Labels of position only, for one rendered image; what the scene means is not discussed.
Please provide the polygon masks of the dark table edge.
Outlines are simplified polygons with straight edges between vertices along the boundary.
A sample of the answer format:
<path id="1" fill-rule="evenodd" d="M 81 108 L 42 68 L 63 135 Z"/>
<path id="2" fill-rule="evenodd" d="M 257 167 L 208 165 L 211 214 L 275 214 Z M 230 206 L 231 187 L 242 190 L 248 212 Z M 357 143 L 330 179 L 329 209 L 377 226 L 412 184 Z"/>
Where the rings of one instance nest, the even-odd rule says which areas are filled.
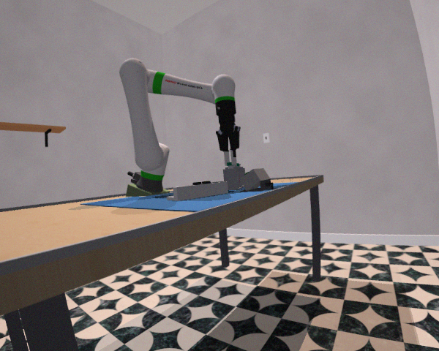
<path id="1" fill-rule="evenodd" d="M 314 178 L 311 178 L 314 177 Z M 90 252 L 95 249 L 101 249 L 106 246 L 111 246 L 114 244 L 118 244 L 124 241 L 128 241 L 134 238 L 139 238 L 144 235 L 148 235 L 151 233 L 159 232 L 161 230 L 165 230 L 171 227 L 178 226 L 180 224 L 185 224 L 197 219 L 201 219 L 206 216 L 211 216 L 213 214 L 217 214 L 222 211 L 226 211 L 231 208 L 235 208 L 237 206 L 250 203 L 255 200 L 259 200 L 264 197 L 268 197 L 270 195 L 276 194 L 278 192 L 285 191 L 287 189 L 293 188 L 295 186 L 305 184 L 309 181 L 313 181 L 317 178 L 321 178 L 323 175 L 306 175 L 306 176 L 295 176 L 295 177 L 284 177 L 284 178 L 271 178 L 271 180 L 277 180 L 277 179 L 289 179 L 289 178 L 310 178 L 305 181 L 300 181 L 295 184 L 291 184 L 288 186 L 281 187 L 279 189 L 274 189 L 268 192 L 261 193 L 259 195 L 254 195 L 251 197 L 247 197 L 241 200 L 233 201 L 231 203 L 226 203 L 223 205 L 219 205 L 213 208 L 208 208 L 202 211 L 197 211 L 195 213 L 179 216 L 176 218 L 168 219 L 161 222 L 156 222 L 154 224 L 148 224 L 142 227 L 136 227 L 131 230 L 125 230 L 119 233 L 114 233 L 110 235 L 105 235 L 99 238 L 93 238 L 87 241 L 81 241 L 74 244 L 69 244 L 66 246 L 60 246 L 54 249 L 48 249 L 41 252 L 36 252 L 32 254 L 27 254 L 20 257 L 14 257 L 8 260 L 2 260 L 0 261 L 0 276 L 13 273 L 16 271 L 21 271 L 27 268 L 32 268 L 34 266 L 50 263 L 53 261 L 61 260 L 67 257 L 75 256 L 77 254 L 83 254 L 85 252 Z M 67 201 L 61 201 L 61 202 L 54 202 L 54 203 L 43 203 L 43 204 L 37 204 L 37 205 L 25 205 L 25 206 L 19 206 L 19 207 L 13 207 L 13 208 L 2 208 L 0 209 L 0 212 L 3 211 L 14 211 L 14 210 L 20 210 L 20 209 L 26 209 L 26 208 L 36 208 L 36 207 L 43 207 L 43 206 L 49 206 L 49 205 L 58 205 L 58 204 L 65 204 L 65 203 L 76 203 L 81 201 L 87 201 L 87 200 L 97 200 L 97 199 L 104 199 L 109 197 L 119 197 L 119 196 L 126 196 L 125 194 L 119 194 L 119 195 L 108 195 L 108 196 L 101 196 L 101 197 L 90 197 L 90 198 L 84 198 L 84 199 L 78 199 L 78 200 L 67 200 Z"/>

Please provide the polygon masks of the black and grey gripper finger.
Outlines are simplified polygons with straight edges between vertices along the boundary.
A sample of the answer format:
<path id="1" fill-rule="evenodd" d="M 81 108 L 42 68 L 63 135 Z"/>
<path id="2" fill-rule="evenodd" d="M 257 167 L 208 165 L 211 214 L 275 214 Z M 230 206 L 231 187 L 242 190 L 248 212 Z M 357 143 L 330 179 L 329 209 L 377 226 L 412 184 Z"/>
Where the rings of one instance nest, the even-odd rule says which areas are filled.
<path id="1" fill-rule="evenodd" d="M 225 158 L 225 166 L 227 166 L 227 162 L 230 162 L 229 158 L 229 150 L 228 150 L 228 135 L 225 135 L 225 128 L 222 128 L 221 130 L 216 131 L 218 141 L 219 141 L 219 149 L 221 151 L 224 151 L 224 158 Z"/>
<path id="2" fill-rule="evenodd" d="M 231 134 L 229 127 L 226 126 L 226 130 L 228 133 L 229 141 L 230 141 L 230 154 L 231 154 L 231 162 L 232 165 L 237 165 L 236 162 L 236 149 L 239 148 L 239 131 L 241 127 L 234 125 L 234 132 Z"/>

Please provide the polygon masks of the white sloping button panel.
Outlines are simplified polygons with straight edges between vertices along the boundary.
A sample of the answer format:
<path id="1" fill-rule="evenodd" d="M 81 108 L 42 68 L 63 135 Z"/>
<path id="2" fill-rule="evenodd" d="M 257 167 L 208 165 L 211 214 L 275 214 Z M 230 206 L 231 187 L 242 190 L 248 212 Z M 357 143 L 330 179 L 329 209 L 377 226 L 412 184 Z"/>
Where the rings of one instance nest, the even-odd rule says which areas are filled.
<path id="1" fill-rule="evenodd" d="M 273 182 L 263 168 L 252 169 L 239 179 L 246 190 L 240 192 L 256 192 L 274 189 Z M 271 185 L 270 185 L 271 184 Z M 258 188 L 260 186 L 260 188 Z"/>

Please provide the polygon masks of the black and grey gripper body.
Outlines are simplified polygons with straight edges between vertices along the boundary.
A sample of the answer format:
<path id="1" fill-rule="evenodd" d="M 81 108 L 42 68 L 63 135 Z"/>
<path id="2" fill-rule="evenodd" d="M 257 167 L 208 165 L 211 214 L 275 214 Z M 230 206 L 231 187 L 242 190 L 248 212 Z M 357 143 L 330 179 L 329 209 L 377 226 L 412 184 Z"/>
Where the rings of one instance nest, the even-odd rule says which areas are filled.
<path id="1" fill-rule="evenodd" d="M 227 130 L 226 130 L 226 126 L 229 127 L 230 133 L 232 134 L 234 131 L 234 123 L 235 121 L 235 115 L 232 113 L 225 113 L 225 114 L 221 114 L 219 115 L 219 124 L 220 124 L 220 130 L 222 132 L 222 128 L 225 128 L 225 135 L 228 135 Z"/>

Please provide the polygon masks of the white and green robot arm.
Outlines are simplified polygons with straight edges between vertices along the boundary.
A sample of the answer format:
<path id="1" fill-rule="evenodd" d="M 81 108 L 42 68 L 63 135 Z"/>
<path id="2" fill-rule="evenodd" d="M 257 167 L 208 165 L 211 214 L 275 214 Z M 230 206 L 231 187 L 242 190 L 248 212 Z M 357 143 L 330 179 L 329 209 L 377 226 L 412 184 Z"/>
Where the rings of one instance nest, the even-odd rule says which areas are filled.
<path id="1" fill-rule="evenodd" d="M 135 162 L 141 169 L 141 172 L 129 171 L 127 174 L 132 176 L 131 182 L 139 189 L 162 192 L 170 149 L 158 143 L 148 93 L 200 99 L 215 104 L 217 116 L 225 113 L 235 115 L 235 82 L 229 75 L 215 77 L 212 84 L 186 80 L 146 69 L 143 62 L 136 58 L 124 61 L 119 74 L 130 113 Z"/>

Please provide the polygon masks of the blue flat mat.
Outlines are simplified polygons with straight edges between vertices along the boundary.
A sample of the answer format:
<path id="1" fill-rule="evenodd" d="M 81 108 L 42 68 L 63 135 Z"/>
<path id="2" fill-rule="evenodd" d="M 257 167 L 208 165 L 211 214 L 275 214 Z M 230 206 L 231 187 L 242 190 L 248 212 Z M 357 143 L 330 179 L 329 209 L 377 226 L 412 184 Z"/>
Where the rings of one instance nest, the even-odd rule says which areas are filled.
<path id="1" fill-rule="evenodd" d="M 228 190 L 228 193 L 221 195 L 212 195 L 208 197 L 199 197 L 188 200 L 180 201 L 167 201 L 162 198 L 145 196 L 145 197 L 126 197 L 136 203 L 131 203 L 131 201 L 113 199 L 106 200 L 112 204 L 97 201 L 92 202 L 96 206 L 105 207 L 115 207 L 115 208 L 136 208 L 136 209 L 147 209 L 147 210 L 159 210 L 159 211 L 185 211 L 185 212 L 197 212 L 208 208 L 213 208 L 226 203 L 231 203 L 233 201 L 241 200 L 254 195 L 259 195 L 264 192 L 271 191 L 273 189 L 266 189 L 263 191 L 256 192 L 240 192 L 246 190 L 244 187 L 238 190 Z M 140 205 L 139 205 L 139 204 Z M 113 205 L 115 204 L 115 205 Z"/>

